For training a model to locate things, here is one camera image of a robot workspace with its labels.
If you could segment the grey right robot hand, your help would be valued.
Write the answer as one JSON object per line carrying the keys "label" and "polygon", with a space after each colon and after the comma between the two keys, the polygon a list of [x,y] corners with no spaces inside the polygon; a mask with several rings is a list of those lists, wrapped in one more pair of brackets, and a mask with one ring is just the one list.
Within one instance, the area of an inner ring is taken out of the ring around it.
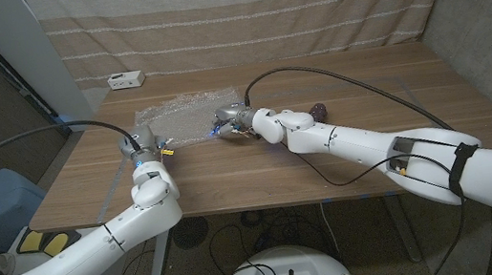
{"label": "grey right robot hand", "polygon": [[227,137],[230,134],[249,134],[252,132],[252,119],[257,110],[243,102],[226,104],[215,110],[213,137]]}

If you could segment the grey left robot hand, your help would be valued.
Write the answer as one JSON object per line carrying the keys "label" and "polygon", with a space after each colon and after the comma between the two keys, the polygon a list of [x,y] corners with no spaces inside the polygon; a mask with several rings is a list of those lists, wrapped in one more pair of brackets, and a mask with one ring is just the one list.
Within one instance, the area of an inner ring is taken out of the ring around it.
{"label": "grey left robot hand", "polygon": [[166,142],[165,137],[155,135],[146,124],[135,127],[131,137],[139,145],[139,150],[133,147],[128,137],[118,142],[118,149],[126,158],[132,160],[135,167],[140,167],[148,161],[160,161],[161,150]]}

